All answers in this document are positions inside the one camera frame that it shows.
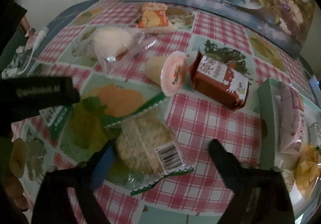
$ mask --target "table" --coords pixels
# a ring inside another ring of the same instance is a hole
[[[32,69],[40,67],[44,75],[71,76],[74,87],[83,93],[92,81],[106,76],[96,61],[86,60],[79,64],[70,54],[73,45],[94,26],[134,27],[140,17],[137,4],[122,0],[93,0],[72,7],[71,14],[62,13],[53,21],[55,25],[49,24],[51,34],[36,52],[37,61]],[[219,48],[228,46],[231,50],[225,54],[230,59],[235,59],[237,53],[244,61],[243,72],[252,79],[248,101],[244,108],[232,112],[193,91],[187,82],[182,91],[170,99],[165,119],[183,152],[194,164],[195,171],[162,179],[153,189],[136,196],[130,196],[129,191],[105,181],[94,194],[111,223],[144,224],[151,220],[165,223],[174,219],[175,223],[217,222],[231,200],[232,192],[224,186],[208,156],[208,142],[217,138],[239,161],[256,166],[259,164],[261,138],[258,86],[273,77],[293,84],[314,101],[299,60],[293,60],[277,46],[240,24],[205,11],[169,6],[169,20],[179,27],[178,31],[158,35],[157,43],[148,52],[117,70],[118,78],[147,87],[152,82],[145,76],[144,65],[151,56],[182,51],[189,56],[188,62],[191,63],[198,49],[204,48],[209,40]],[[39,149],[39,154],[43,152],[41,165],[29,164],[21,179],[32,207],[46,169],[51,165],[58,169],[74,167],[76,161],[63,152],[61,137],[56,141],[50,139],[40,116],[12,124],[12,130],[14,139],[22,137],[31,149]],[[78,223],[84,223],[75,191],[71,188],[69,196]]]

